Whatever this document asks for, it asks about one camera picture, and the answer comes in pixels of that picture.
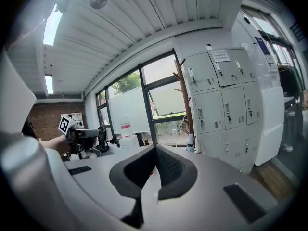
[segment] brick wall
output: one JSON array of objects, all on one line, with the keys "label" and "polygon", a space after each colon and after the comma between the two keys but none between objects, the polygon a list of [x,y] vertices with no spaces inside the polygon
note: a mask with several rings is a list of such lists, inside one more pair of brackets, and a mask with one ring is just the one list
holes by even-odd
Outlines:
[{"label": "brick wall", "polygon": [[37,138],[47,141],[61,135],[58,130],[61,114],[78,112],[82,113],[84,126],[87,128],[84,102],[35,104],[30,111],[28,120],[33,124]]}]

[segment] black and white tag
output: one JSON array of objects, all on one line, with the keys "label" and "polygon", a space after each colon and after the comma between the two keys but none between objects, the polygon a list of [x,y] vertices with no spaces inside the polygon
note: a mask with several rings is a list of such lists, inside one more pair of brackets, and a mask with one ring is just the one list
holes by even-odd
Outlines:
[{"label": "black and white tag", "polygon": [[65,119],[64,117],[62,117],[61,122],[60,122],[60,126],[59,126],[59,130],[61,130],[64,134],[66,134],[66,132],[68,130],[68,123],[69,123],[69,121],[67,119]]}]

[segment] locker door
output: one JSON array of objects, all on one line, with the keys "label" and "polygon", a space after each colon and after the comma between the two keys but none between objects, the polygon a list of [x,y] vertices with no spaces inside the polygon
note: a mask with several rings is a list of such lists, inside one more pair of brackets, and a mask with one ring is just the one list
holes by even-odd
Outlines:
[{"label": "locker door", "polygon": [[222,130],[220,92],[213,91],[194,96],[199,133]]},{"label": "locker door", "polygon": [[223,134],[222,132],[216,134],[201,134],[200,146],[204,155],[219,158],[222,151]]},{"label": "locker door", "polygon": [[226,129],[245,124],[246,110],[242,87],[221,90]]},{"label": "locker door", "polygon": [[207,54],[187,57],[184,66],[193,92],[217,87],[213,64]]},{"label": "locker door", "polygon": [[226,131],[225,142],[220,155],[220,160],[238,170],[241,168],[241,157],[244,155],[245,129],[235,128]]},{"label": "locker door", "polygon": [[227,50],[231,61],[235,62],[239,80],[243,83],[257,80],[253,63],[245,49]]},{"label": "locker door", "polygon": [[256,122],[245,128],[245,151],[241,157],[241,172],[249,174],[256,161],[262,127],[260,122]]},{"label": "locker door", "polygon": [[212,60],[214,70],[216,72],[219,85],[221,87],[240,83],[238,79],[238,70],[235,61],[216,63],[210,51],[208,52],[208,55]]},{"label": "locker door", "polygon": [[249,125],[261,119],[262,98],[257,83],[243,86],[243,89],[246,102],[247,124]]}]

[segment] white foam block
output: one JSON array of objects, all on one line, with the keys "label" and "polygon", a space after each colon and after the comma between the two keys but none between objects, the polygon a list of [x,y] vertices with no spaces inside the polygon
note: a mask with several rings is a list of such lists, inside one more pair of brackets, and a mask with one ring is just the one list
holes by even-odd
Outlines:
[{"label": "white foam block", "polygon": [[284,97],[282,87],[265,89],[263,100],[263,131],[271,131],[284,122]]},{"label": "white foam block", "polygon": [[262,132],[255,165],[259,166],[277,155],[282,139],[282,133],[283,124],[280,124],[267,132]]}]

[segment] white cabinet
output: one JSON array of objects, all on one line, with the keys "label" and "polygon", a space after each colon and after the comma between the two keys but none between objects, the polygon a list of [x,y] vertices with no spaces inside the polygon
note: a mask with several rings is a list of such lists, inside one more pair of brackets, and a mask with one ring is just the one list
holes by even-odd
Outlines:
[{"label": "white cabinet", "polygon": [[203,53],[187,57],[184,67],[193,92],[217,87],[213,65],[207,54]]},{"label": "white cabinet", "polygon": [[241,172],[249,174],[257,158],[261,138],[261,123],[256,122],[245,129],[245,150],[241,157]]},{"label": "white cabinet", "polygon": [[220,98],[220,91],[212,91],[194,96],[199,133],[222,130]]},{"label": "white cabinet", "polygon": [[246,83],[257,80],[254,66],[245,49],[229,49],[227,53],[231,61],[236,64],[239,81]]},{"label": "white cabinet", "polygon": [[206,156],[219,158],[223,145],[223,133],[218,132],[215,134],[201,134],[200,146],[201,151]]},{"label": "white cabinet", "polygon": [[261,119],[262,98],[260,88],[257,83],[243,86],[243,89],[246,102],[247,124],[249,125]]},{"label": "white cabinet", "polygon": [[226,131],[225,142],[220,159],[240,170],[241,157],[245,153],[245,130],[246,127],[235,128]]},{"label": "white cabinet", "polygon": [[212,63],[214,65],[214,70],[216,72],[217,79],[219,81],[219,85],[221,87],[239,84],[238,78],[238,70],[235,64],[235,61],[228,61],[228,62],[218,62],[216,63],[214,60],[211,51],[208,52]]},{"label": "white cabinet", "polygon": [[242,87],[221,90],[226,129],[246,124],[246,108]]}]

